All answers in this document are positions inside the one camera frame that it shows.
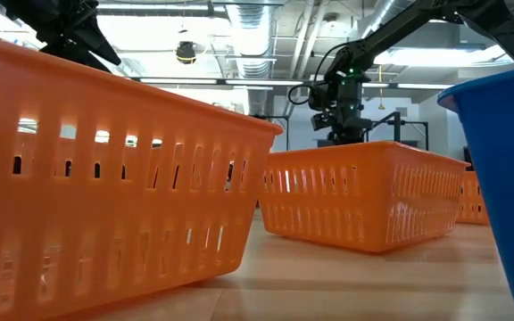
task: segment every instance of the metal rod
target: metal rod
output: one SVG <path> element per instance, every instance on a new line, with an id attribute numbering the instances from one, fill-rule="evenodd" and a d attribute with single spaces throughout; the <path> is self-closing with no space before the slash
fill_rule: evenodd
<path id="1" fill-rule="evenodd" d="M 307 30 L 309 29 L 309 22 L 311 21 L 312 16 L 312 7 L 314 6 L 314 0 L 307 0 L 306 6 L 304 7 L 303 12 L 303 26 L 299 31 L 299 36 L 296 39 L 296 45 L 294 45 L 294 53 L 293 59 L 291 60 L 291 68 L 289 70 L 289 78 L 292 78 L 294 75 L 294 71 L 296 70 L 296 65 L 299 62 L 299 58 L 301 57 L 301 51 L 304 45 L 304 38 L 307 36 Z"/>
<path id="2" fill-rule="evenodd" d="M 402 138 L 402 118 L 400 112 L 394 114 L 394 141 L 400 143 Z"/>
<path id="3" fill-rule="evenodd" d="M 291 107 L 289 108 L 289 113 L 287 113 L 287 117 L 290 118 L 291 116 L 293 116 L 293 111 L 294 111 L 294 103 L 291 103 Z"/>
<path id="4" fill-rule="evenodd" d="M 286 139 L 286 149 L 289 150 L 291 141 L 289 140 L 289 118 L 285 118 L 286 121 L 286 133 L 285 133 L 285 139 Z"/>
<path id="5" fill-rule="evenodd" d="M 426 128 L 426 151 L 429 151 L 429 123 L 424 121 L 423 125 Z"/>
<path id="6" fill-rule="evenodd" d="M 323 18 L 325 17 L 325 12 L 328 7 L 328 3 L 330 0 L 322 0 L 319 5 L 319 10 L 317 11 L 317 17 L 314 22 L 314 26 L 312 27 L 311 38 L 307 42 L 307 46 L 304 49 L 303 60 L 301 61 L 301 65 L 299 66 L 299 72 L 297 73 L 297 78 L 302 78 L 304 75 L 304 71 L 307 68 L 307 63 L 309 62 L 309 57 L 311 56 L 312 48 L 314 47 L 314 43 L 317 40 L 317 37 L 320 33 L 320 26 L 322 24 Z"/>
<path id="7" fill-rule="evenodd" d="M 372 128 L 371 129 L 374 129 L 374 128 L 376 128 L 376 127 L 386 123 L 389 119 L 391 119 L 392 117 L 395 117 L 396 115 L 398 115 L 398 117 L 400 117 L 400 112 L 399 111 L 393 111 L 393 112 L 389 113 L 386 117 L 382 118 L 381 120 L 375 121 L 372 124 Z"/>
<path id="8" fill-rule="evenodd" d="M 248 115 L 249 117 L 254 117 L 256 119 L 285 119 L 286 116 L 265 116 L 265 115 Z"/>
<path id="9" fill-rule="evenodd" d="M 419 132 L 419 134 L 420 134 L 422 137 L 425 137 L 425 136 L 426 136 L 426 134 L 424 134 L 424 132 L 423 132 L 423 131 L 421 131 L 421 129 L 417 128 L 415 124 L 413 124 L 413 123 L 409 123 L 409 122 L 406 122 L 406 124 L 410 124 L 414 129 L 416 129 L 416 130 Z"/>
<path id="10" fill-rule="evenodd" d="M 225 73 L 223 73 L 223 68 L 221 67 L 220 58 L 215 54 L 215 46 L 213 45 L 213 41 L 210 42 L 211 45 L 211 52 L 213 53 L 213 56 L 215 57 L 215 62 L 218 64 L 218 68 L 220 69 L 220 75 L 225 78 Z"/>
<path id="11" fill-rule="evenodd" d="M 274 21 L 275 23 L 275 36 L 278 35 L 278 21 L 275 20 Z M 275 40 L 273 41 L 273 57 L 275 56 L 275 54 L 277 53 L 277 39 L 275 38 Z M 275 61 L 277 59 L 271 61 L 271 73 L 270 73 L 270 77 L 273 77 L 274 73 L 275 73 Z"/>

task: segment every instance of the black cable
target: black cable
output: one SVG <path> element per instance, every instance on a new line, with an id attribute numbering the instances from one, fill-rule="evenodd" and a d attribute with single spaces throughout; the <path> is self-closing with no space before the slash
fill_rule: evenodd
<path id="1" fill-rule="evenodd" d="M 285 131 L 286 140 L 289 143 L 287 145 L 286 149 L 288 151 L 290 151 L 291 150 L 291 136 L 289 135 L 289 132 L 286 130 L 286 126 L 283 124 L 283 122 L 280 119 L 274 119 L 273 121 L 277 122 L 283 128 L 283 130 Z"/>
<path id="2" fill-rule="evenodd" d="M 340 47 L 343 47 L 345 45 L 348 45 L 349 43 L 345 42 L 345 43 L 342 43 L 342 44 L 339 44 L 339 45 L 335 45 L 334 47 L 330 48 L 326 53 L 325 55 L 322 57 L 322 59 L 320 60 L 319 62 L 319 66 L 317 67 L 317 70 L 315 71 L 314 73 L 314 78 L 312 79 L 312 83 L 315 84 L 317 82 L 317 77 L 319 76 L 319 72 L 320 72 L 320 67 L 322 66 L 322 63 L 327 59 L 328 55 L 330 53 L 332 53 L 335 49 L 338 49 Z M 316 85 L 321 85 L 325 83 L 324 81 L 323 82 L 320 82 Z M 314 88 L 311 86 L 311 85 L 305 85 L 305 84 L 301 84 L 301 85 L 297 85 L 297 86 L 292 86 L 291 89 L 289 89 L 289 92 L 287 94 L 287 99 L 290 103 L 294 104 L 294 105 L 302 105 L 302 104 L 306 104 L 309 102 L 309 98 L 303 100 L 302 102 L 296 102 L 293 100 L 293 98 L 291 98 L 291 94 L 293 93 L 294 90 L 298 89 L 298 88 L 309 88 L 310 90 L 313 90 Z"/>
<path id="3" fill-rule="evenodd" d="M 319 76 L 319 73 L 320 73 L 320 67 L 322 66 L 322 63 L 327 59 L 328 55 L 330 53 L 332 53 L 335 49 L 338 49 L 342 46 L 345 46 L 345 45 L 348 45 L 349 43 L 342 43 L 342 44 L 339 44 L 339 45 L 335 45 L 334 47 L 330 48 L 327 53 L 325 53 L 324 56 L 322 56 L 322 59 L 320 60 L 319 62 L 319 66 L 317 67 L 317 71 L 315 71 L 314 73 L 314 78 L 312 79 L 312 82 L 316 82 L 317 81 L 317 77 Z"/>
<path id="4" fill-rule="evenodd" d="M 298 88 L 309 88 L 310 90 L 312 90 L 312 86 L 311 85 L 305 85 L 305 84 L 301 84 L 301 85 L 297 85 L 297 86 L 292 86 L 291 89 L 289 89 L 289 92 L 286 96 L 286 99 L 289 100 L 289 102 L 291 102 L 292 104 L 294 105 L 302 105 L 302 104 L 306 104 L 309 102 L 309 98 L 303 100 L 302 102 L 296 102 L 293 100 L 293 98 L 291 98 L 291 95 L 293 94 L 293 91 L 295 89 L 298 89 Z"/>

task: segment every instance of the black robotic arm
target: black robotic arm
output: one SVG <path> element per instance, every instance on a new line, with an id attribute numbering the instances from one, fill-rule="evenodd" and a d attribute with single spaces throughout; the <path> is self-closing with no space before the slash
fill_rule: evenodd
<path id="1" fill-rule="evenodd" d="M 87 65 L 106 68 L 90 52 L 115 65 L 119 56 L 98 28 L 97 0 L 0 0 L 7 16 L 21 19 L 46 43 L 41 52 Z"/>
<path id="2" fill-rule="evenodd" d="M 314 129 L 332 127 L 328 138 L 335 144 L 362 142 L 362 132 L 372 126 L 370 119 L 361 118 L 362 83 L 370 82 L 365 71 L 376 56 L 430 20 L 465 23 L 514 60 L 514 15 L 504 0 L 416 0 L 369 36 L 337 46 L 342 48 L 324 80 L 311 86 L 309 106 L 320 111 L 312 118 Z"/>

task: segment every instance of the ductwork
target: ductwork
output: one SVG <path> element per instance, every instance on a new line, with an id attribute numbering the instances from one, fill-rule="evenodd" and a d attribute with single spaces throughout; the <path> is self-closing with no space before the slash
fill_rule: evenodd
<path id="1" fill-rule="evenodd" d="M 98 6 L 98 15 L 108 16 L 137 16 L 137 17 L 184 17 L 184 18 L 218 18 L 229 19 L 228 14 L 221 10 L 209 12 L 207 8 L 192 5 L 156 5 L 149 8 L 134 8 L 129 4 L 128 7 L 117 6 Z"/>
<path id="2" fill-rule="evenodd" d="M 227 6 L 234 28 L 236 55 L 259 57 L 269 55 L 273 36 L 273 8 L 268 5 L 236 4 Z M 270 78 L 272 62 L 258 59 L 238 59 L 241 78 Z M 249 112 L 252 115 L 272 114 L 270 91 L 248 90 Z"/>
<path id="3" fill-rule="evenodd" d="M 368 18 L 365 28 L 359 32 L 359 36 L 364 38 L 370 32 L 378 30 L 379 26 L 386 24 L 393 17 L 405 10 L 415 0 L 378 0 L 374 7 L 374 12 Z M 514 13 L 514 4 L 508 4 L 509 10 Z"/>

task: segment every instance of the orange plastic basket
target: orange plastic basket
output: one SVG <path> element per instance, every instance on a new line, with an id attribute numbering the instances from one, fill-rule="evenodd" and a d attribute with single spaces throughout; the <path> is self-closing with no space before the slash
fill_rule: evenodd
<path id="1" fill-rule="evenodd" d="M 445 235 L 466 165 L 391 142 L 274 153 L 260 198 L 265 228 L 370 252 Z"/>
<path id="2" fill-rule="evenodd" d="M 22 118 L 36 134 L 18 133 Z M 65 124 L 75 139 L 60 138 Z M 98 129 L 108 144 L 95 142 Z M 69 315 L 235 270 L 278 133 L 0 41 L 0 320 Z"/>
<path id="3" fill-rule="evenodd" d="M 481 187 L 479 187 L 477 174 L 474 171 L 465 172 L 463 176 L 460 202 L 461 211 L 457 216 L 458 223 L 490 225 L 485 202 L 481 195 Z"/>

